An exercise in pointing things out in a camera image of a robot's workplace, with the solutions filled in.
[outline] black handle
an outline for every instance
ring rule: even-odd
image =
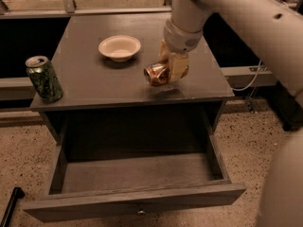
[[[21,187],[14,187],[10,196],[9,204],[7,210],[2,218],[2,222],[0,227],[9,227],[10,219],[15,208],[15,205],[18,199],[21,199],[25,196],[25,192],[21,189]]]

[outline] white bowl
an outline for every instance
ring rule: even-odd
[[[98,46],[98,51],[113,61],[123,62],[129,60],[141,48],[136,38],[127,35],[116,35],[105,39]]]

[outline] gray tabletop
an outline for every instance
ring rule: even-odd
[[[157,62],[169,12],[102,14],[71,17],[52,60],[63,97],[46,104],[35,96],[32,111],[110,108],[222,100],[233,96],[204,38],[189,53],[188,75],[173,84],[151,87],[143,69]],[[114,62],[98,52],[114,35],[131,35],[140,51],[127,62]]]

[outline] drawer knob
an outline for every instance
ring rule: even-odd
[[[139,210],[137,213],[136,213],[138,216],[145,216],[145,211],[143,210]]]

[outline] drawer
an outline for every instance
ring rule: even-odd
[[[23,209],[43,222],[144,215],[233,203],[201,104],[65,113],[45,194]]]

